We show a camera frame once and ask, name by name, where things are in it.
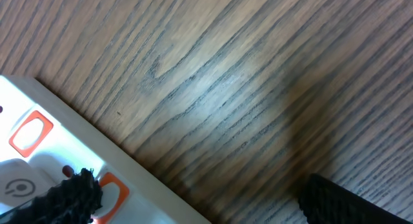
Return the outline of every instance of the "eye-shaped symbol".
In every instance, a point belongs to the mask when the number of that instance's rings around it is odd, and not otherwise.
[[[12,194],[15,198],[23,198],[32,195],[36,190],[36,186],[28,179],[14,179],[7,183],[5,194]]]

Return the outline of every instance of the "wood surface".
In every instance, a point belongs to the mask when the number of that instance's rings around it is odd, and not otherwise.
[[[312,172],[413,221],[412,54],[413,0],[0,0],[0,73],[213,223],[305,223]]]

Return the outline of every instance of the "wooden table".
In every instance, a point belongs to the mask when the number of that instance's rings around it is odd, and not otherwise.
[[[312,172],[413,220],[413,0],[0,0],[0,18],[0,73],[214,223],[304,223]]]

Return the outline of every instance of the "orange sticker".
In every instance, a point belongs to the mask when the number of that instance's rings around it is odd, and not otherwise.
[[[34,111],[26,118],[16,132],[14,132],[8,143],[15,148],[20,155],[27,158],[36,147],[39,146],[52,128],[53,123],[47,120],[39,111]]]
[[[101,187],[109,184],[109,183],[115,183],[120,191],[119,191],[119,197],[116,201],[115,206],[113,207],[113,209],[106,214],[105,216],[103,216],[102,218],[99,219],[95,219],[95,222],[97,224],[107,224],[109,223],[110,219],[112,219],[112,217],[115,215],[116,211],[120,208],[120,206],[122,205],[122,203],[125,201],[125,199],[128,197],[129,195],[129,188],[122,183],[122,181],[120,179],[118,179],[117,177],[115,177],[112,173],[108,172],[106,173],[99,181],[99,185]]]

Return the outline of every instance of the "white button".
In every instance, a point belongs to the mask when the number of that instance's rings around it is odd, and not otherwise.
[[[29,121],[14,136],[14,145],[21,150],[31,147],[39,139],[44,126],[45,124],[39,118]]]
[[[102,187],[102,207],[97,209],[93,214],[93,218],[98,219],[107,215],[116,205],[121,189],[113,182]]]

